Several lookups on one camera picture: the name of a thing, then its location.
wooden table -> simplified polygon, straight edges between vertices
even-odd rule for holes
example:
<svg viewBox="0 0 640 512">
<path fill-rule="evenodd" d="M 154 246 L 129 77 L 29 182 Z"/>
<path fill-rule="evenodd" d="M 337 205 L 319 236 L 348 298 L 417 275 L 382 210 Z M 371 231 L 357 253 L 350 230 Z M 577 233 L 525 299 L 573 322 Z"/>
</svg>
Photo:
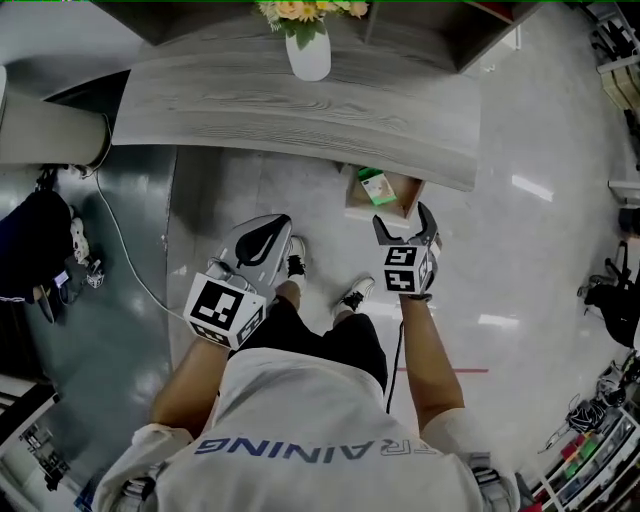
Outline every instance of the wooden table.
<svg viewBox="0 0 640 512">
<path fill-rule="evenodd" d="M 255 15 L 148 46 L 131 71 L 113 143 L 277 151 L 473 189 L 477 79 L 427 64 L 402 44 L 367 45 L 364 27 L 327 20 L 332 69 L 313 83 L 293 76 L 282 36 Z"/>
</svg>

white marker cube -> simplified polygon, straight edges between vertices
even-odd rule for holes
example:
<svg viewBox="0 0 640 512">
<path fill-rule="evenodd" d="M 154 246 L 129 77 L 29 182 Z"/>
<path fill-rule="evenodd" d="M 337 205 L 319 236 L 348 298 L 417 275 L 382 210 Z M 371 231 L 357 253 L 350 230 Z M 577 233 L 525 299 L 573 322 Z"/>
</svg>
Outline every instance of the white marker cube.
<svg viewBox="0 0 640 512">
<path fill-rule="evenodd" d="M 204 274 L 196 274 L 184 308 L 195 334 L 233 350 L 247 341 L 265 314 L 264 297 Z"/>
<path fill-rule="evenodd" d="M 420 293 L 431 270 L 426 246 L 388 245 L 384 249 L 384 280 L 395 293 Z"/>
</svg>

white vase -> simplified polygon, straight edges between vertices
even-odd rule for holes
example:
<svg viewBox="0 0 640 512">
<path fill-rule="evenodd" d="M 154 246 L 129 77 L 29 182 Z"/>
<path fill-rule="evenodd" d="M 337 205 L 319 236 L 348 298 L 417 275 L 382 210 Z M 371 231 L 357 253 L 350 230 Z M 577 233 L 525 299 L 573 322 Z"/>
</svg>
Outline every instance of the white vase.
<svg viewBox="0 0 640 512">
<path fill-rule="evenodd" d="M 296 37 L 287 37 L 287 55 L 291 70 L 300 80 L 317 82 L 331 71 L 331 43 L 329 34 L 316 32 L 314 38 L 302 50 Z"/>
</svg>

white t-shirt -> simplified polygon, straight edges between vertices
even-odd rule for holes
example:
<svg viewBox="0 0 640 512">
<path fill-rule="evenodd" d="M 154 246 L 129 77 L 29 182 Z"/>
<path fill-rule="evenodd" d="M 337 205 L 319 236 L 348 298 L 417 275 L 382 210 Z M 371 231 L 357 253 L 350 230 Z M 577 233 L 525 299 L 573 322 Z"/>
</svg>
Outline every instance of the white t-shirt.
<svg viewBox="0 0 640 512">
<path fill-rule="evenodd" d="M 100 483 L 94 510 L 518 510 L 513 473 L 468 411 L 441 414 L 418 437 L 384 412 L 382 398 L 357 368 L 240 352 L 225 370 L 211 429 L 193 441 L 183 429 L 143 427 Z M 480 452 L 500 475 L 482 492 L 466 463 Z M 155 481 L 144 500 L 143 477 Z"/>
</svg>

forearm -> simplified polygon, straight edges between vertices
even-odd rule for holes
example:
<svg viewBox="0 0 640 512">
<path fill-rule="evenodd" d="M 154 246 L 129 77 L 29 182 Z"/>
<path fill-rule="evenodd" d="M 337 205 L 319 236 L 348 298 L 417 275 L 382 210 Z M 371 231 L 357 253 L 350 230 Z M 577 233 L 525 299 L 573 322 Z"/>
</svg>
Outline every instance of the forearm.
<svg viewBox="0 0 640 512">
<path fill-rule="evenodd" d="M 151 421 L 185 428 L 198 437 L 218 395 L 228 354 L 225 348 L 197 338 L 156 396 Z"/>
<path fill-rule="evenodd" d="M 464 407 L 462 389 L 424 301 L 400 296 L 409 389 L 422 430 L 438 414 Z"/>
</svg>

